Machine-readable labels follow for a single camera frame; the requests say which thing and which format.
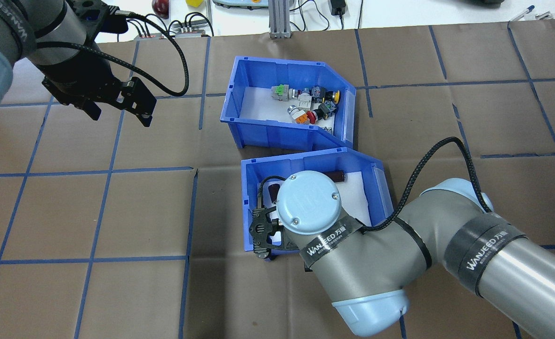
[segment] white table surface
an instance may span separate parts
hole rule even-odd
[[[151,0],[105,0],[109,5],[140,14],[152,13]],[[340,29],[340,19],[330,15],[329,0],[316,0],[319,9],[330,21],[330,30]],[[346,0],[343,15],[344,28],[356,28],[361,0]],[[361,28],[467,24],[474,22],[509,21],[530,5],[533,13],[551,11],[555,17],[555,0],[505,0],[501,5],[484,5],[479,0],[365,0]],[[269,32],[269,10],[224,8],[211,4],[211,19],[215,35],[228,36]],[[190,7],[185,0],[170,1],[171,19],[183,20],[186,13],[200,11],[206,14],[206,5]],[[322,30],[326,22],[309,2],[303,6],[308,30]],[[291,12],[290,21],[302,28],[298,11]],[[120,41],[133,40],[137,32],[129,25],[129,32],[120,35]],[[96,41],[116,41],[115,34],[100,33]]]

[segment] red apple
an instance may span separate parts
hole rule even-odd
[[[168,2],[169,0],[152,0],[154,13],[163,19],[168,19]]]

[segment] yellow object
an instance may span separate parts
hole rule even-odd
[[[185,0],[185,2],[192,7],[199,7],[204,0]]]

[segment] black tape band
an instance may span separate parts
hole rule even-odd
[[[422,255],[424,255],[424,260],[426,260],[426,270],[430,268],[432,266],[432,255],[430,255],[430,251],[428,250],[428,247],[426,246],[424,240],[422,240],[421,236],[419,236],[419,234],[415,232],[415,229],[413,229],[413,227],[407,224],[403,219],[400,219],[400,217],[395,217],[393,221],[401,226],[401,228],[405,232],[407,232],[411,236],[411,238],[413,238],[415,243],[418,245],[419,250],[422,251]]]
[[[18,60],[36,49],[32,27],[27,22],[24,7],[17,7],[13,0],[0,0],[0,19],[8,26],[16,43]]]
[[[68,11],[68,5],[66,5],[66,1],[64,1],[64,6],[62,6],[62,11],[60,14],[51,22],[49,25],[41,28],[40,30],[34,32],[34,36],[38,39],[40,37],[44,37],[53,30],[55,30],[61,23],[64,21],[66,17],[66,12]]]
[[[499,215],[482,214],[452,237],[445,250],[445,267],[462,285],[482,297],[478,284],[488,263],[507,244],[525,237]]]
[[[305,248],[300,250],[300,256],[303,257],[306,266],[310,268],[317,260],[333,251],[340,242],[363,226],[361,221],[348,215],[311,240]]]

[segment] grid line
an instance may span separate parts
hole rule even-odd
[[[535,99],[536,99],[537,103],[539,104],[539,108],[540,108],[541,114],[543,116],[543,120],[545,120],[547,128],[549,129],[551,137],[553,138],[553,142],[555,143],[555,131],[553,130],[553,126],[551,125],[551,122],[549,121],[549,118],[547,117],[545,107],[543,106],[543,103],[539,99],[539,94],[537,93],[537,90],[535,88],[535,83],[533,83],[531,73],[529,72],[529,69],[527,68],[526,63],[524,62],[524,58],[522,58],[522,54],[520,53],[520,49],[518,48],[518,44],[516,43],[516,39],[514,38],[514,33],[512,32],[512,28],[510,27],[510,22],[507,23],[507,33],[509,34],[509,38],[512,41],[512,45],[514,46],[514,50],[516,51],[516,54],[518,55],[518,59],[520,60],[520,64],[522,65],[522,68],[524,69],[524,73],[526,73],[526,78],[529,80],[529,85],[531,86],[531,90],[533,91],[533,95],[535,96]]]
[[[183,326],[185,326],[185,303],[187,298],[187,283],[189,281],[189,259],[192,253],[193,239],[193,219],[196,206],[196,195],[198,193],[198,171],[193,176],[192,202],[189,208],[189,232],[187,233],[187,248],[185,250],[185,269],[183,272],[183,285],[181,288],[181,307],[179,312],[179,333],[178,338],[183,339]]]
[[[135,44],[135,52],[133,53],[133,62],[134,65],[137,61],[137,53],[139,52],[139,41]],[[133,77],[133,71],[129,74],[129,77]],[[121,110],[121,116],[118,120],[118,127],[116,128],[116,137],[114,138],[114,147],[112,150],[112,157],[110,158],[110,165],[108,167],[107,176],[105,180],[105,187],[104,187],[104,195],[101,198],[101,206],[99,207],[99,216],[97,218],[97,225],[95,226],[95,234],[93,238],[93,244],[91,245],[91,253],[88,259],[87,265],[87,274],[85,275],[85,282],[83,286],[83,294],[81,295],[81,302],[79,306],[79,315],[77,317],[77,324],[74,330],[74,339],[79,338],[81,324],[83,321],[83,313],[85,302],[87,300],[87,292],[88,292],[88,283],[91,279],[91,270],[93,268],[94,257],[95,257],[95,249],[97,248],[97,241],[99,238],[99,230],[101,228],[101,222],[104,216],[104,209],[105,209],[105,202],[108,197],[108,191],[110,190],[110,180],[112,179],[112,170],[114,168],[114,161],[116,160],[116,150],[118,150],[118,141],[120,140],[121,129],[122,129],[122,122],[124,120],[125,111]]]
[[[518,327],[518,324],[516,324],[516,322],[512,322],[513,326],[514,326],[514,333],[516,333],[516,339],[522,339],[522,333],[520,333],[520,328]]]
[[[49,99],[49,103],[47,105],[47,110],[45,110],[45,116],[43,116],[43,123],[41,124],[41,127],[39,128],[39,133],[37,135],[37,140],[34,142],[34,148],[32,148],[32,153],[30,155],[30,160],[28,161],[28,166],[26,168],[26,175],[24,176],[24,178],[22,180],[22,184],[21,184],[20,189],[18,191],[18,194],[17,194],[17,197],[16,197],[16,202],[15,202],[13,210],[12,210],[12,216],[10,217],[10,221],[8,222],[8,229],[6,230],[6,234],[5,234],[5,236],[3,238],[3,241],[1,243],[0,262],[1,262],[1,258],[3,256],[3,252],[6,249],[6,245],[8,244],[8,238],[10,236],[10,232],[12,231],[12,226],[13,226],[14,219],[16,217],[17,208],[20,204],[20,199],[22,198],[22,195],[24,193],[24,187],[26,186],[26,181],[28,179],[28,173],[30,173],[30,169],[32,168],[32,163],[34,163],[34,156],[37,153],[37,149],[39,148],[39,143],[41,141],[41,136],[43,135],[43,129],[45,129],[45,124],[47,123],[47,117],[49,116],[49,111],[51,110],[51,103],[53,103],[53,96]]]
[[[401,315],[400,318],[398,318],[398,324],[401,328],[401,337],[402,339],[407,339],[407,330],[405,329],[405,318],[403,315]]]
[[[370,118],[374,117],[374,112],[371,109],[371,98],[370,90],[367,81],[367,71],[365,69],[365,58],[363,56],[363,48],[361,47],[361,37],[359,37],[359,30],[354,31],[354,36],[357,39],[357,49],[359,50],[359,60],[361,61],[361,71],[363,72],[363,88],[365,90],[365,99],[367,101],[367,111],[370,114]]]
[[[172,261],[185,260],[185,255],[167,256],[120,256],[107,258],[94,258],[93,262],[141,262],[141,261]],[[1,260],[0,265],[34,265],[34,264],[78,264],[88,263],[89,258],[64,258],[64,259],[12,259]]]
[[[441,64],[441,71],[445,80],[447,79],[447,69],[445,69],[445,63],[442,60],[441,50],[438,48],[438,42],[436,41],[436,36],[434,34],[434,30],[432,29],[432,25],[428,26],[428,30],[430,30],[430,36],[432,37],[432,43],[434,43],[434,49],[436,50],[436,56],[438,57],[438,63]]]
[[[99,170],[99,171],[74,171],[74,172],[41,172],[41,173],[0,173],[0,178],[14,178],[14,177],[57,177],[57,176],[90,176],[92,174],[108,174],[112,173],[135,173],[135,172],[166,172],[166,171],[189,171],[193,167],[180,166],[180,167],[149,167],[149,168],[125,168]]]
[[[467,143],[467,138],[465,136],[465,131],[464,131],[464,125],[462,124],[462,118],[460,118],[458,107],[455,106],[455,104],[452,104],[452,106],[453,106],[453,113],[455,113],[455,117],[458,120],[459,132],[462,135],[462,139],[464,140],[464,144],[465,144],[466,149],[467,149],[467,154],[470,157],[472,157],[472,153],[469,151],[469,143]]]
[[[208,79],[208,59],[210,56],[210,37],[206,38],[206,55],[204,56],[204,76],[202,78],[202,100],[200,101],[200,120],[198,129],[204,124],[204,99],[206,98],[206,81]]]

